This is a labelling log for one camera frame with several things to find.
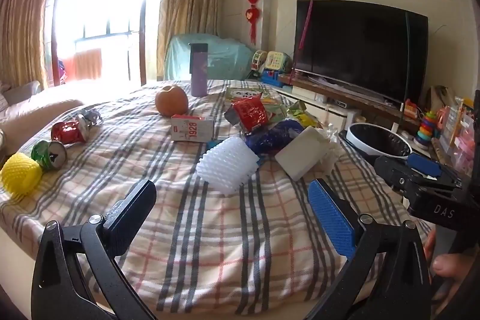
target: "red plastic package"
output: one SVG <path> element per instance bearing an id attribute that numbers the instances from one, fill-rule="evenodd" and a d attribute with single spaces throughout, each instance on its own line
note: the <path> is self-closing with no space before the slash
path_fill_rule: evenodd
<path id="1" fill-rule="evenodd" d="M 268 115 L 263 106 L 261 94 L 255 97 L 242 98 L 232 103 L 225 112 L 225 118 L 232 125 L 240 124 L 245 133 L 251 133 L 255 129 L 268 124 Z"/>

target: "green can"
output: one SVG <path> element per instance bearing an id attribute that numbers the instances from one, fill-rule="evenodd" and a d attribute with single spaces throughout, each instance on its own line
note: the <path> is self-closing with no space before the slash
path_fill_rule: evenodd
<path id="1" fill-rule="evenodd" d="M 59 141 L 42 140 L 33 147 L 31 158 L 45 171 L 59 170 L 67 161 L 67 150 Z"/>

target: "blue textured pad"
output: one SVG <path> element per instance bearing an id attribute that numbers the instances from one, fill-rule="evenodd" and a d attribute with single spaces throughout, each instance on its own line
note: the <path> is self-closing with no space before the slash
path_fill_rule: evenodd
<path id="1" fill-rule="evenodd" d="M 308 200 L 337 253 L 350 260 L 355 253 L 355 231 L 318 181 L 310 183 Z"/>
<path id="2" fill-rule="evenodd" d="M 410 168 L 420 171 L 422 174 L 439 178 L 442 175 L 442 168 L 437 162 L 424 158 L 416 153 L 411 153 L 406 160 Z"/>

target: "paper on tv stand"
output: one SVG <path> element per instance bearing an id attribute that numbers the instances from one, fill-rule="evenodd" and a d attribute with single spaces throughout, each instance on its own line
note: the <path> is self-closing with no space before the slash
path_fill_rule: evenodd
<path id="1" fill-rule="evenodd" d="M 330 83 L 329 81 L 327 81 L 326 79 L 324 79 L 323 77 L 320 77 L 320 76 L 317 76 L 317 77 L 308 76 L 308 79 L 310 79 L 312 82 L 322 84 L 322 85 L 330 87 L 330 88 L 334 88 L 335 90 L 338 90 L 338 91 L 341 91 L 341 92 L 346 92 L 347 94 L 351 94 L 351 95 L 355 95 L 356 97 L 372 100 L 373 102 L 381 103 L 382 105 L 391 107 L 391 105 L 389 105 L 381 95 L 375 94 L 374 92 L 371 93 L 372 95 L 362 94 L 361 92 L 358 92 L 358 91 L 355 91 L 355 90 L 349 90 L 348 88 L 339 86 L 337 84 Z"/>

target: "purple water bottle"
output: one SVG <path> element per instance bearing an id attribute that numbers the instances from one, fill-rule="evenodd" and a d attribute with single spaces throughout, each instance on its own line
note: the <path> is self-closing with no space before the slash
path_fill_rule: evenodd
<path id="1" fill-rule="evenodd" d="M 207 95 L 208 44 L 190 44 L 190 73 L 192 97 Z"/>

